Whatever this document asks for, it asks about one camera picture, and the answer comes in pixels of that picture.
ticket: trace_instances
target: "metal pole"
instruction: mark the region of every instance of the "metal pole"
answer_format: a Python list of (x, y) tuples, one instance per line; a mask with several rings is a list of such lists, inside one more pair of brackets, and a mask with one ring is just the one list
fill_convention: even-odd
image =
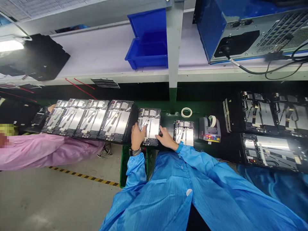
[(175, 113), (184, 1), (166, 9), (170, 113)]

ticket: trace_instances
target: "ceiling light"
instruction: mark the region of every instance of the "ceiling light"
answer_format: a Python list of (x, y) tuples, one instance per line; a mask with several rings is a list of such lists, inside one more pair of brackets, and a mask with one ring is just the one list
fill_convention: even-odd
[(0, 41), (0, 52), (23, 49), (23, 44), (16, 40)]

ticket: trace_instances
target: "hand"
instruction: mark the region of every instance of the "hand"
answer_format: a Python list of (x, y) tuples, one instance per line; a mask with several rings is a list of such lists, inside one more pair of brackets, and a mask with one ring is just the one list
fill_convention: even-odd
[(8, 138), (0, 132), (0, 148), (4, 148), (6, 145), (9, 145)]
[(162, 134), (163, 136), (155, 135), (156, 139), (158, 139), (165, 147), (171, 148), (173, 151), (176, 151), (179, 145), (170, 136), (167, 131), (167, 128), (163, 128), (162, 126), (160, 126), (160, 134)]
[(135, 123), (135, 125), (133, 125), (132, 127), (132, 150), (136, 151), (140, 148), (140, 145), (142, 143), (142, 141), (144, 140), (145, 137), (145, 131), (146, 131), (147, 127), (144, 125), (142, 130), (140, 131), (138, 128), (138, 124)]

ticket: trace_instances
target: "gray floor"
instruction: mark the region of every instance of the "gray floor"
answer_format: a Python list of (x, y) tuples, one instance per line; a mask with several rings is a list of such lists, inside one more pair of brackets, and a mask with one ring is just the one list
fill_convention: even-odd
[[(121, 150), (61, 168), (119, 183)], [(121, 190), (48, 168), (0, 172), (0, 182), (0, 231), (97, 231)]]

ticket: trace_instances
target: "blue plastic bin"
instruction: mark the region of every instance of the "blue plastic bin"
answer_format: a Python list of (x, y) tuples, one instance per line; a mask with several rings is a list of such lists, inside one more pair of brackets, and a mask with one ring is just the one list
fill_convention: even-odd
[(136, 70), (139, 67), (168, 68), (166, 9), (127, 16), (135, 34), (125, 60)]

